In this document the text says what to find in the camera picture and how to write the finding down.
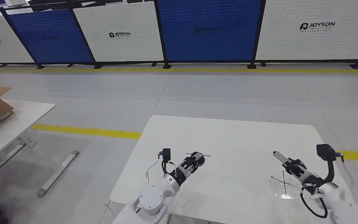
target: wall partition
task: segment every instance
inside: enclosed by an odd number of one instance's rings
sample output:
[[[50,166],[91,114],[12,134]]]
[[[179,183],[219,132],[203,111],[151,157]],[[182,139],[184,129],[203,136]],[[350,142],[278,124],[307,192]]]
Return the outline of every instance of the wall partition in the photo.
[[[169,61],[249,61],[261,0],[159,0]]]
[[[0,16],[0,63],[33,62],[5,18]]]
[[[163,60],[154,2],[76,8],[97,62]]]
[[[267,0],[256,60],[358,58],[357,0]]]
[[[39,63],[93,62],[71,10],[8,15]]]

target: white desk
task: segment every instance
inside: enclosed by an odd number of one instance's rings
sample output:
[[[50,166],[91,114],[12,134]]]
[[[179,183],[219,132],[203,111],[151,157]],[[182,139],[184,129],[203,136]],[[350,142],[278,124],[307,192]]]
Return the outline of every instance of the white desk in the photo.
[[[37,141],[27,137],[26,133],[24,133],[25,130],[31,127],[36,121],[38,121],[52,108],[54,108],[54,104],[16,100],[5,100],[5,102],[14,108],[14,114],[0,123],[0,152],[8,147],[16,139],[20,138],[22,142],[20,142],[20,144],[13,148],[8,154],[5,155],[2,153],[2,161],[0,162],[0,166],[2,166],[13,155],[15,155],[16,152],[18,152],[21,148],[23,148],[25,145],[28,145],[29,148],[35,152],[35,155],[39,156],[55,171],[54,175],[37,193],[39,197],[42,197],[56,181],[59,175],[64,171],[64,169],[69,165],[69,163],[74,159],[74,157],[78,154],[78,151],[73,151],[63,164],[57,164],[50,157],[38,153],[38,148],[40,146]]]
[[[273,157],[274,150],[301,159],[309,171],[325,178],[328,166],[317,156],[315,148],[321,143],[316,129],[309,125],[152,116],[111,200],[122,204],[135,200],[147,184],[145,172],[156,162],[157,153],[171,148],[172,161],[177,165],[185,153],[198,151],[211,157],[183,183],[169,214],[227,224],[328,223],[317,220],[305,208],[296,191],[299,183],[292,176],[285,173],[285,181],[296,185],[286,186],[288,196],[284,186],[271,178],[282,179],[284,170]],[[336,167],[335,172],[334,182],[346,190],[347,199],[352,201]],[[162,175],[158,163],[149,172],[150,183],[156,183]],[[313,202],[309,204],[318,213],[323,212]]]

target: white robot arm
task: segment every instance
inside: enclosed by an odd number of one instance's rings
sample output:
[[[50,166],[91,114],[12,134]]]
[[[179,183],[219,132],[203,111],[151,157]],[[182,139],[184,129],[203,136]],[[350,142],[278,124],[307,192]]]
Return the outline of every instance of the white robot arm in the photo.
[[[169,202],[167,198],[174,197],[184,181],[205,162],[202,153],[193,152],[175,170],[168,173],[166,163],[172,164],[170,162],[170,149],[163,149],[159,155],[163,156],[163,178],[156,185],[145,186],[138,198],[134,202],[126,204],[112,224],[158,224],[168,210]],[[154,220],[146,221],[137,215],[135,210],[139,203],[142,207],[141,210],[153,216]]]
[[[302,161],[286,158],[280,152],[274,151],[274,156],[282,162],[286,171],[301,182],[302,192],[300,196],[302,202],[315,216],[329,218],[332,224],[358,223],[358,204],[346,202],[343,189],[332,182],[335,176],[333,161],[336,160],[336,156],[342,157],[343,161],[343,155],[336,153],[328,144],[318,144],[317,154],[328,162],[328,175],[324,180],[316,174],[308,172]],[[303,198],[304,189],[310,192],[312,199],[324,209],[323,215],[316,214],[306,204]]]

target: black metal frame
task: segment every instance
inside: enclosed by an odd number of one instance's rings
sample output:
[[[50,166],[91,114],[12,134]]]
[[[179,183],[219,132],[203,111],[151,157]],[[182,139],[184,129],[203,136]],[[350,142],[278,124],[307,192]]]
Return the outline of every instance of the black metal frame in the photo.
[[[257,20],[255,42],[253,44],[252,59],[250,64],[247,66],[248,69],[256,69],[256,65],[255,65],[256,53],[258,48],[258,41],[260,40],[261,26],[263,21],[263,14],[265,13],[265,7],[266,7],[266,0],[261,0],[260,14]]]
[[[166,51],[166,45],[164,42],[163,27],[162,27],[161,14],[159,13],[158,0],[154,0],[154,8],[156,9],[158,31],[159,31],[159,36],[161,39],[161,44],[162,44],[162,52],[163,52],[163,59],[164,59],[163,69],[170,69],[172,66],[169,64],[168,59],[167,59],[167,51]]]
[[[93,56],[92,50],[90,48],[90,46],[88,45],[88,42],[86,40],[86,37],[82,31],[82,28],[76,18],[76,15],[74,14],[74,7],[73,7],[73,3],[86,3],[86,2],[102,2],[105,0],[80,0],[80,1],[72,1],[72,0],[63,0],[64,2],[56,2],[56,3],[47,3],[47,4],[36,4],[36,5],[30,5],[30,6],[19,6],[19,7],[14,7],[14,8],[0,8],[1,14],[4,16],[4,18],[6,19],[6,21],[8,22],[8,24],[10,25],[11,29],[14,31],[14,33],[16,34],[16,36],[18,37],[18,39],[20,40],[20,42],[22,43],[22,45],[25,47],[25,49],[27,50],[27,52],[29,53],[29,55],[31,56],[32,60],[34,60],[34,63],[0,63],[1,67],[4,67],[8,64],[28,64],[28,65],[32,65],[35,64],[37,65],[38,69],[42,69],[44,68],[44,64],[68,64],[67,67],[71,67],[74,64],[84,64],[84,65],[93,65],[95,66],[94,69],[99,69],[102,66],[105,65],[124,65],[124,64],[152,64],[152,67],[155,67],[157,65],[157,63],[164,63],[163,69],[170,69],[171,65],[170,63],[249,63],[249,65],[247,65],[248,69],[255,69],[256,65],[255,63],[261,63],[261,66],[265,67],[266,63],[324,63],[324,62],[344,62],[344,63],[354,63],[354,64],[350,64],[350,66],[353,69],[358,69],[358,59],[333,59],[333,60],[256,60],[256,54],[257,54],[257,48],[258,48],[258,42],[260,40],[260,33],[261,33],[261,27],[262,27],[262,22],[263,22],[263,15],[265,13],[265,6],[266,6],[266,0],[261,0],[261,5],[260,5],[260,14],[258,17],[258,24],[256,27],[256,35],[255,35],[255,42],[254,42],[254,49],[252,52],[252,58],[251,60],[168,60],[167,59],[167,53],[166,53],[166,47],[165,47],[165,41],[164,41],[164,35],[163,35],[163,29],[162,29],[162,21],[161,21],[161,16],[160,16],[160,12],[159,12],[159,3],[158,0],[145,0],[145,1],[153,1],[154,2],[154,7],[155,7],[155,11],[156,11],[156,16],[157,16],[157,23],[158,23],[158,31],[159,31],[159,36],[161,39],[161,45],[162,45],[162,52],[163,52],[163,60],[158,60],[158,61],[125,61],[125,62],[97,62]],[[53,6],[53,5],[58,5],[58,4],[63,4],[65,6],[67,6],[67,8],[69,10],[71,10],[71,14],[75,19],[75,22],[78,26],[78,29],[81,33],[81,36],[83,38],[83,41],[86,44],[87,49],[89,50],[89,52],[91,53],[91,57],[93,62],[61,62],[61,63],[39,63],[36,58],[34,57],[34,55],[32,54],[32,52],[29,50],[29,47],[26,45],[26,43],[24,42],[24,40],[20,37],[19,33],[16,31],[15,26],[13,25],[13,23],[11,22],[11,20],[8,18],[8,14],[7,14],[7,10],[15,10],[15,9],[21,9],[21,8],[33,8],[33,7],[44,7],[44,6]]]

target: yellow floor line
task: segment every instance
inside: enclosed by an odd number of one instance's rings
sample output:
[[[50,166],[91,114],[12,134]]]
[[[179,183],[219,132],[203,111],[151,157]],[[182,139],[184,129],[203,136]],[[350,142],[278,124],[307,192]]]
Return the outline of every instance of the yellow floor line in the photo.
[[[344,154],[345,160],[358,160],[358,151],[339,151]]]
[[[49,132],[86,134],[89,136],[107,136],[107,137],[114,137],[114,138],[130,138],[130,139],[139,139],[141,135],[140,132],[125,132],[121,130],[105,130],[105,129],[96,129],[96,128],[78,128],[78,127],[48,125],[48,124],[35,124],[31,127],[31,129],[46,130]]]
[[[253,73],[358,73],[358,69],[236,69],[236,68],[0,68],[0,73],[8,72],[31,72],[31,73],[48,73],[48,72],[253,72]]]

